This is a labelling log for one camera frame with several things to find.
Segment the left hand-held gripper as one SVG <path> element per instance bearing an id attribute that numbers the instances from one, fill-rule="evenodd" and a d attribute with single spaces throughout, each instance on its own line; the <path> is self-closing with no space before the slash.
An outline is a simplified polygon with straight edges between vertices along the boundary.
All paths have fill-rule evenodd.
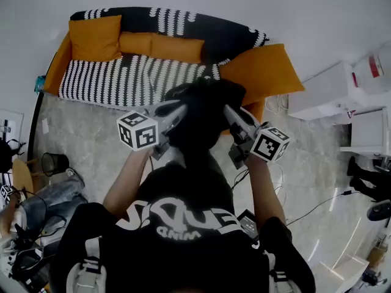
<path id="1" fill-rule="evenodd" d="M 167 133 L 186 113 L 187 105 L 180 100 L 149 105 L 146 115 L 132 110 L 117 119 L 120 141 L 133 151 L 153 150 L 152 157 L 158 161 L 169 148 Z"/>

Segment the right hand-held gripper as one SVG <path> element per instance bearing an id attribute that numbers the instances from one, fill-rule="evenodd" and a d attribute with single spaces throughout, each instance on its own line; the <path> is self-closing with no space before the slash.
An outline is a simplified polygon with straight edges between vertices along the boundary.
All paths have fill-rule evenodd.
<path id="1" fill-rule="evenodd" d="M 270 122 L 259 124 L 252 113 L 241 107 L 239 114 L 228 104 L 223 109 L 224 116 L 231 126 L 230 132 L 234 137 L 228 155 L 236 169 L 241 168 L 250 154 L 266 162 L 278 161 L 285 153 L 291 138 Z M 242 127 L 255 128 L 251 135 Z"/>

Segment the black garment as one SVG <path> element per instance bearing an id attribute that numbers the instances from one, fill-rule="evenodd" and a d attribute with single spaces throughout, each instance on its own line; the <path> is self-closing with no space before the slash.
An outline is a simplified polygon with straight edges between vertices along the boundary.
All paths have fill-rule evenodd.
<path id="1" fill-rule="evenodd" d="M 221 132 L 229 128 L 224 107 L 238 110 L 245 94 L 242 85 L 226 79 L 198 78 L 170 89 L 164 101 L 179 100 L 186 106 L 186 113 L 168 132 L 169 145 L 184 154 L 212 148 Z"/>

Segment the orange sofa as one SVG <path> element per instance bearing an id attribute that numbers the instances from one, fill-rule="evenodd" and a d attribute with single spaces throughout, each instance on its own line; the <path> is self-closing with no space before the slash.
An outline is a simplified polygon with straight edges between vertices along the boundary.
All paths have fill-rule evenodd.
<path id="1" fill-rule="evenodd" d="M 72 47 L 70 41 L 69 27 L 66 36 L 64 37 L 57 53 L 54 55 L 54 58 L 51 62 L 51 65 L 48 68 L 48 72 L 46 74 L 44 92 L 50 93 L 52 95 L 56 95 L 59 97 L 59 87 L 61 80 L 64 76 L 64 72 L 68 66 L 68 63 L 72 60 Z M 246 110 L 252 113 L 255 118 L 261 119 L 263 114 L 263 107 L 265 105 L 265 99 L 261 99 L 261 101 L 257 103 L 252 103 L 250 105 L 244 106 Z"/>

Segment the person's right forearm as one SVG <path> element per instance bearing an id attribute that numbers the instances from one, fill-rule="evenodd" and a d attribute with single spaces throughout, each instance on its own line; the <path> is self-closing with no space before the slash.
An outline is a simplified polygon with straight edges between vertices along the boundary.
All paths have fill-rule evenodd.
<path id="1" fill-rule="evenodd" d="M 251 154 L 245 164 L 249 171 L 258 228 L 261 228 L 268 219 L 273 217 L 277 217 L 286 224 L 283 207 L 275 193 L 266 161 Z"/>

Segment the person's left forearm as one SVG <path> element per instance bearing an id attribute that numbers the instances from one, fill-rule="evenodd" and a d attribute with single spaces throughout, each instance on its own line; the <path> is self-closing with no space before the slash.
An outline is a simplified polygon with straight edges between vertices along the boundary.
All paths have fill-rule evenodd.
<path id="1" fill-rule="evenodd" d="M 115 218 L 123 219 L 134 202 L 151 152 L 151 149 L 132 151 L 108 190 L 103 206 Z"/>

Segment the large orange cushion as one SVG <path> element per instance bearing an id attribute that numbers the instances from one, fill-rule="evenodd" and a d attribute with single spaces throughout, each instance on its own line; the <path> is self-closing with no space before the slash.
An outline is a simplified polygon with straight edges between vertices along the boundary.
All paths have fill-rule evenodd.
<path id="1" fill-rule="evenodd" d="M 220 75 L 246 89 L 243 106 L 305 90 L 283 44 L 247 50 L 222 65 Z"/>

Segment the small square orange cushion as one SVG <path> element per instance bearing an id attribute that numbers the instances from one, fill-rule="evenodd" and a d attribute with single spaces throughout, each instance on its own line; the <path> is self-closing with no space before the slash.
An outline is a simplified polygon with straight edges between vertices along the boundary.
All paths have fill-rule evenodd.
<path id="1" fill-rule="evenodd" d="M 120 15 L 68 22 L 72 59 L 108 62 L 122 56 Z"/>

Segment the white sink cabinet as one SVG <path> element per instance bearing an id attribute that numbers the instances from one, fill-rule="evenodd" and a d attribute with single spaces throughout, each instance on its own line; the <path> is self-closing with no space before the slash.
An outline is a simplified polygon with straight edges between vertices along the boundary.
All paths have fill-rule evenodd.
<path id="1" fill-rule="evenodd" d="M 340 151 L 369 158 L 391 157 L 391 124 L 387 108 L 355 114 L 351 122 L 350 145 L 341 146 Z"/>

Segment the black mesh waste bin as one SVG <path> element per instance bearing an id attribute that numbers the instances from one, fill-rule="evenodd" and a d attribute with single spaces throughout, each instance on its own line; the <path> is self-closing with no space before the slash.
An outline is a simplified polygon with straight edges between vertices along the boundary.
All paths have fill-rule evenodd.
<path id="1" fill-rule="evenodd" d="M 51 177 L 63 173 L 70 167 L 68 157 L 64 154 L 46 152 L 41 159 L 42 172 Z"/>

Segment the person's black printed shirt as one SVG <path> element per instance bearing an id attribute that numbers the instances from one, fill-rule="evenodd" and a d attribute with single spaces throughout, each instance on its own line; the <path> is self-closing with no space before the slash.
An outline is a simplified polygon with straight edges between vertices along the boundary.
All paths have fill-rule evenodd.
<path id="1" fill-rule="evenodd" d="M 287 225 L 273 217 L 258 232 L 254 248 L 210 154 L 170 162 L 142 175 L 123 219 L 78 206 L 49 283 L 53 293 L 315 293 Z"/>

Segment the clear water bottle red label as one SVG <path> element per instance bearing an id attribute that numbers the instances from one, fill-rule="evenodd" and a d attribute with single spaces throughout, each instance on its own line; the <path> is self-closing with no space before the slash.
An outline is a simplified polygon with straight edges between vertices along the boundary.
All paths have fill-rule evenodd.
<path id="1" fill-rule="evenodd" d="M 369 95 L 391 92 L 391 44 L 370 52 L 353 67 L 357 85 Z"/>

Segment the wooden stool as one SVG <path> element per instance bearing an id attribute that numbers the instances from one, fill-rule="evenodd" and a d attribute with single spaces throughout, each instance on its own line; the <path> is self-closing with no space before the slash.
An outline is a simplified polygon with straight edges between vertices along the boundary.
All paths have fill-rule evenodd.
<path id="1" fill-rule="evenodd" d="M 32 172 L 31 167 L 39 163 L 38 159 L 22 161 L 15 159 L 12 164 L 13 187 L 26 192 L 27 194 L 36 194 L 43 188 L 42 171 Z"/>

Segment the black chair base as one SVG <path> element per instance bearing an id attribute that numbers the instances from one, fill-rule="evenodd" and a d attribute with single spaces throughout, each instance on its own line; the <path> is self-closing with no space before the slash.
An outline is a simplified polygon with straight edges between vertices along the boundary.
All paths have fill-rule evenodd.
<path id="1" fill-rule="evenodd" d="M 375 203 L 367 211 L 367 219 L 372 222 L 385 220 L 391 217 L 391 200 Z"/>

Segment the small black hanging bag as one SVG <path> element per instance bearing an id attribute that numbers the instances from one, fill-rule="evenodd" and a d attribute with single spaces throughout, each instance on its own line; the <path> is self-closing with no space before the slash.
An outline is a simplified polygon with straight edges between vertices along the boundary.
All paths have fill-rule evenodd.
<path id="1" fill-rule="evenodd" d="M 12 168 L 12 158 L 15 155 L 22 155 L 23 153 L 20 152 L 22 147 L 26 143 L 20 143 L 18 148 L 11 149 L 8 142 L 0 138 L 0 173 L 8 173 L 9 170 Z"/>

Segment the white low table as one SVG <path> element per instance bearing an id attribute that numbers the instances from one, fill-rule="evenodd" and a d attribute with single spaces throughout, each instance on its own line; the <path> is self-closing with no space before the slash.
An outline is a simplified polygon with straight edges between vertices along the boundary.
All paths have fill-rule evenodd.
<path id="1" fill-rule="evenodd" d="M 345 293 L 358 282 L 368 265 L 367 260 L 358 256 L 350 257 L 334 269 L 319 262 L 313 268 L 316 293 Z"/>

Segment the black recorder box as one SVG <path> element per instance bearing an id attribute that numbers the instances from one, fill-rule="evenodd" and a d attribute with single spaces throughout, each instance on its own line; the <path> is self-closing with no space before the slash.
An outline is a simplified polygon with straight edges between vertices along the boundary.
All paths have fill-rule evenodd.
<path id="1" fill-rule="evenodd" d="M 255 215 L 246 209 L 237 217 L 237 219 L 246 234 L 250 237 L 252 243 L 256 244 L 259 240 L 259 232 Z"/>

